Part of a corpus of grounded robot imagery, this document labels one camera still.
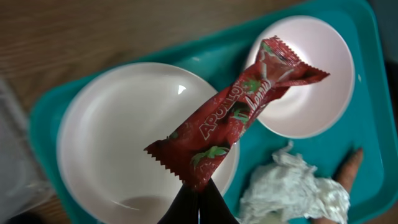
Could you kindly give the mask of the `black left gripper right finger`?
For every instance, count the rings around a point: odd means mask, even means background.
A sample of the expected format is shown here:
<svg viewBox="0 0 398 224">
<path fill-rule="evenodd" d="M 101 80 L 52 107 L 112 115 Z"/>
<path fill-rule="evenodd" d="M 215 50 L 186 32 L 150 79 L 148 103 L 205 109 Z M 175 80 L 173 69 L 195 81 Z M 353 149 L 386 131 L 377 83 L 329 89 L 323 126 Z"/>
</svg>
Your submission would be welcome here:
<svg viewBox="0 0 398 224">
<path fill-rule="evenodd" d="M 200 224 L 239 224 L 212 179 L 198 193 Z"/>
</svg>

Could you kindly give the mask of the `red snack wrapper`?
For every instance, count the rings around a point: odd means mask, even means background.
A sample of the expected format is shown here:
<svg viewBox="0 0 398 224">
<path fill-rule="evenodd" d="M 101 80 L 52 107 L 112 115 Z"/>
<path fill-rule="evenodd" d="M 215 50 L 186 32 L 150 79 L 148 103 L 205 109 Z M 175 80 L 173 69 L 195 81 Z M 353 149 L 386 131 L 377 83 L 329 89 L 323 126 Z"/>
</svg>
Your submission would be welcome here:
<svg viewBox="0 0 398 224">
<path fill-rule="evenodd" d="M 255 62 L 212 96 L 166 139 L 145 151 L 193 190 L 201 191 L 247 128 L 292 86 L 329 74 L 301 61 L 278 37 L 261 41 Z"/>
</svg>

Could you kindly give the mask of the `large white napkin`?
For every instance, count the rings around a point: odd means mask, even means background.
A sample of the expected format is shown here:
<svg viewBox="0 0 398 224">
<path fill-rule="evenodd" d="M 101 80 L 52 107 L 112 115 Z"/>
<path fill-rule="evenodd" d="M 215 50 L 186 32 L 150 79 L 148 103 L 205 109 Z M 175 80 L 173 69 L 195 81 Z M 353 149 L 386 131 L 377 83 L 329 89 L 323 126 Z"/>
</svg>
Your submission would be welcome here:
<svg viewBox="0 0 398 224">
<path fill-rule="evenodd" d="M 315 177 L 316 166 L 290 154 L 293 141 L 272 153 L 273 162 L 255 168 L 240 198 L 238 222 L 287 223 L 295 218 L 348 221 L 349 193 L 331 178 Z"/>
</svg>

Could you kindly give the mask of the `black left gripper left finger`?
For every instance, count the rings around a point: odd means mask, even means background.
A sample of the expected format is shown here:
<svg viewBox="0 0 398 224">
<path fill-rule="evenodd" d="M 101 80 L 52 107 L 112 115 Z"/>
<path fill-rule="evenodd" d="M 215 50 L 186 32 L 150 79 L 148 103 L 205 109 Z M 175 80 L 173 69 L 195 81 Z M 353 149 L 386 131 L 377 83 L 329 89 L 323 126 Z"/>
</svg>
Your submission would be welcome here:
<svg viewBox="0 0 398 224">
<path fill-rule="evenodd" d="M 158 224 L 198 224 L 198 194 L 182 185 L 166 214 Z"/>
</svg>

